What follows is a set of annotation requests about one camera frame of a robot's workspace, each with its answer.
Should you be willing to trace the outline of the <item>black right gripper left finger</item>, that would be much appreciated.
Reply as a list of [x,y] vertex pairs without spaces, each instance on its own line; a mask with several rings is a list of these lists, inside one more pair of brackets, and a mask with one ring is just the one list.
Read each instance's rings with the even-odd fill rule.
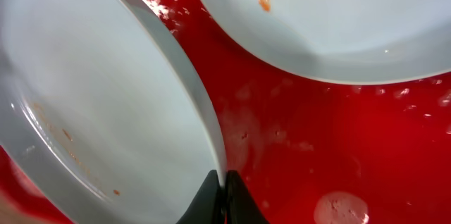
[[210,170],[186,212],[176,224],[224,224],[223,190]]

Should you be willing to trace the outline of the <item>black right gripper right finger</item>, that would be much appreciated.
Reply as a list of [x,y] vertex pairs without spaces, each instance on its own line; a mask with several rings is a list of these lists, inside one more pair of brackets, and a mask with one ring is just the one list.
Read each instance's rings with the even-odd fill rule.
[[236,170],[229,170],[225,184],[227,224],[269,224]]

